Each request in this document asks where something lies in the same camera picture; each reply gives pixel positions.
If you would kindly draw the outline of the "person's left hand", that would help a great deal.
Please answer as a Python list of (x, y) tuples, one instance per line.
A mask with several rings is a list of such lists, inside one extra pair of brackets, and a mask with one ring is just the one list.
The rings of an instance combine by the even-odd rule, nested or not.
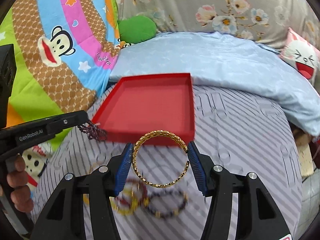
[(8, 173), (8, 185), (13, 188), (10, 197), (15, 208), (23, 213), (32, 211), (34, 204), (31, 199), (31, 191), (27, 185), (28, 174), (25, 171), (25, 162), (23, 158), (18, 155), (14, 161), (15, 170)]

